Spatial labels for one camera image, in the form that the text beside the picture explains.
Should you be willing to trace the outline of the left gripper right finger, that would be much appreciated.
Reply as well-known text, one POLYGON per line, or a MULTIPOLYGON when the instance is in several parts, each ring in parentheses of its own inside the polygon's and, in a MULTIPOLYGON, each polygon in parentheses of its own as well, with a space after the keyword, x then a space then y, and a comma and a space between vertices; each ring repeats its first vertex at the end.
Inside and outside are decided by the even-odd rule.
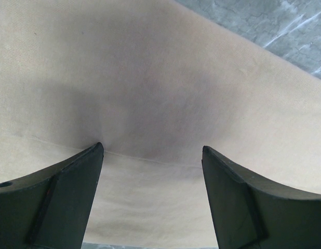
POLYGON ((321 195, 257 174, 203 147, 219 248, 321 248, 321 195))

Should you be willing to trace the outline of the beige t-shirt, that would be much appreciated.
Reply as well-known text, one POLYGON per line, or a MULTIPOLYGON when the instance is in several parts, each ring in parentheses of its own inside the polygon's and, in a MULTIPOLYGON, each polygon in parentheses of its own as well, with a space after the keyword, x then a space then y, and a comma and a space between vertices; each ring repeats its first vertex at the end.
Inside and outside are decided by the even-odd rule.
POLYGON ((214 247, 203 146, 321 194, 321 80, 174 1, 0 1, 0 183, 97 142, 85 241, 214 247))

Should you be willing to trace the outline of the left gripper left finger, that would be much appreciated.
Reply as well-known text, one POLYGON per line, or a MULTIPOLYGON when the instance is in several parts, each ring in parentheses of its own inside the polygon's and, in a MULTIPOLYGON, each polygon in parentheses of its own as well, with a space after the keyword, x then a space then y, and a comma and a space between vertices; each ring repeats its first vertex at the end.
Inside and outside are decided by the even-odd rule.
POLYGON ((0 248, 81 248, 103 157, 98 142, 0 183, 0 248))

